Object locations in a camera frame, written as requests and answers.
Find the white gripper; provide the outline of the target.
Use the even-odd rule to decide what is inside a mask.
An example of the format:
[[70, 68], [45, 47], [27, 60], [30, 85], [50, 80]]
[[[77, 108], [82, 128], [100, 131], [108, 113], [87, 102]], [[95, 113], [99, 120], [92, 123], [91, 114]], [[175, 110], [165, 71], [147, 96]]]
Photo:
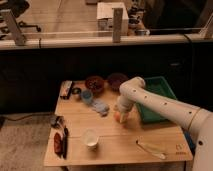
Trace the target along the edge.
[[131, 96], [120, 95], [117, 98], [117, 109], [120, 113], [120, 123], [125, 123], [129, 117], [129, 113], [134, 105], [134, 99]]

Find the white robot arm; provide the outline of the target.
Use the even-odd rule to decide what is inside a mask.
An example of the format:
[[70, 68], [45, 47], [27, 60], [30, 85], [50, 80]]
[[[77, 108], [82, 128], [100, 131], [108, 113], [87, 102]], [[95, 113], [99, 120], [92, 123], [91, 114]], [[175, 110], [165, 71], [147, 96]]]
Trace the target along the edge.
[[139, 103], [187, 130], [196, 143], [192, 171], [213, 171], [213, 112], [161, 96], [145, 89], [145, 81], [134, 77], [119, 87], [117, 109], [120, 122]]

